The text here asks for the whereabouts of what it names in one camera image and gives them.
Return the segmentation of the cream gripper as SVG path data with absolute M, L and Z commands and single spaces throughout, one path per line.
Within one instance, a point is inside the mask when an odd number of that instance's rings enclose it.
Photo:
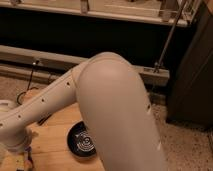
M 31 148 L 27 148 L 22 154 L 16 156 L 16 171 L 33 171 L 34 162 L 31 156 Z

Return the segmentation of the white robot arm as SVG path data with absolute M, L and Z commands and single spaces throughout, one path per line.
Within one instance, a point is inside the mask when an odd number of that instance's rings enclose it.
M 74 103 L 105 171 L 168 171 L 144 82 L 113 52 L 96 54 L 0 114 L 0 143 L 12 153 L 23 152 L 32 142 L 30 124 Z

